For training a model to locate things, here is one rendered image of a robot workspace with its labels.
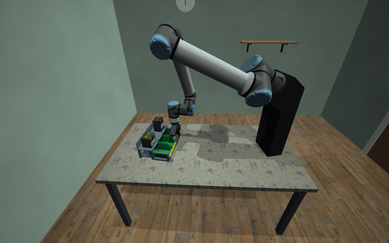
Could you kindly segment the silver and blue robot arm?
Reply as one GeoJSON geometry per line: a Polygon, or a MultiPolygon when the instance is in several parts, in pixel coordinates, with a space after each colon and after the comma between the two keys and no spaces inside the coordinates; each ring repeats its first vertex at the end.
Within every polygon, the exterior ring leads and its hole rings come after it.
{"type": "Polygon", "coordinates": [[[186,43],[179,28],[169,22],[158,26],[151,37],[150,50],[158,59],[173,60],[185,95],[183,104],[177,101],[168,103],[170,123],[179,122],[179,115],[193,116],[196,112],[197,92],[193,89],[188,67],[237,90],[251,107],[268,104],[286,82],[285,75],[275,71],[262,57],[258,55],[250,57],[239,70],[186,43]]]}

